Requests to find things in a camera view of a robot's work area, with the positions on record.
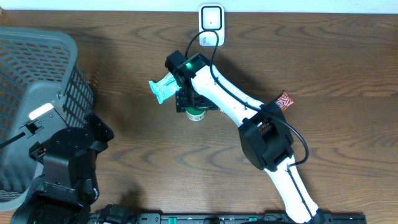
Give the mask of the teal snack packet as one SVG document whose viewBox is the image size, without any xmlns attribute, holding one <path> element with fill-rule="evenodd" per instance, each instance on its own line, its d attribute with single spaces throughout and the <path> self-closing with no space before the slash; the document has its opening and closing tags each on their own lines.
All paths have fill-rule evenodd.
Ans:
<svg viewBox="0 0 398 224">
<path fill-rule="evenodd" d="M 152 80 L 149 81 L 149 86 L 159 104 L 162 104 L 166 99 L 173 96 L 175 92 L 180 89 L 176 79 L 170 72 L 158 82 L 154 82 Z"/>
</svg>

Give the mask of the green lid jar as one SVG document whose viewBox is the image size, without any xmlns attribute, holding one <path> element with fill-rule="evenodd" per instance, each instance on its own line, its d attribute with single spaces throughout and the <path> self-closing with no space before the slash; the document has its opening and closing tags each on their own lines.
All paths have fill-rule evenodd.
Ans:
<svg viewBox="0 0 398 224">
<path fill-rule="evenodd" d="M 191 121 L 200 121 L 205 117 L 206 111 L 205 110 L 196 110 L 195 108 L 186 108 L 185 114 L 186 114 L 187 118 Z"/>
</svg>

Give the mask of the red chocolate bar wrapper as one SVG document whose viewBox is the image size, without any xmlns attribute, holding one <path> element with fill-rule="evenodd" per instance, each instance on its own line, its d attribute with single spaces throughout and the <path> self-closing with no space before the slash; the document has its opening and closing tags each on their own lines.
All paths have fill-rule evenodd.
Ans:
<svg viewBox="0 0 398 224">
<path fill-rule="evenodd" d="M 283 91 L 279 97 L 272 100 L 272 103 L 275 103 L 281 111 L 285 111 L 294 104 L 294 100 L 286 91 Z M 271 119 L 267 119 L 261 124 L 258 124 L 258 130 L 263 131 L 269 125 L 270 121 Z"/>
</svg>

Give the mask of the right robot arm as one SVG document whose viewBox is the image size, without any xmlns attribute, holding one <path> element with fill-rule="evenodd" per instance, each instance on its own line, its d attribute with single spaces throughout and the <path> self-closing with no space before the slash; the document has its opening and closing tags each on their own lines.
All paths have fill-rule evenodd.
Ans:
<svg viewBox="0 0 398 224">
<path fill-rule="evenodd" d="M 263 103 L 228 81 L 213 60 L 201 53 L 191 58 L 176 50 L 165 67 L 183 90 L 200 95 L 225 112 L 237 125 L 241 147 L 250 163 L 268 174 L 282 197 L 287 216 L 295 223 L 326 223 L 328 218 L 312 200 L 295 160 L 293 137 L 303 137 L 286 122 L 277 103 Z"/>
</svg>

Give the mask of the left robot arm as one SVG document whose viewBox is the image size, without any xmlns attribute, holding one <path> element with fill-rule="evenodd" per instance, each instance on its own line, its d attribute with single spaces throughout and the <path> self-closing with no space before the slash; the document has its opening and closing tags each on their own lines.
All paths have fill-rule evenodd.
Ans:
<svg viewBox="0 0 398 224">
<path fill-rule="evenodd" d="M 108 204 L 96 213 L 91 205 L 100 196 L 96 158 L 114 138 L 111 128 L 92 110 L 82 128 L 67 127 L 29 149 L 29 157 L 44 167 L 11 223 L 135 223 L 134 212 Z"/>
</svg>

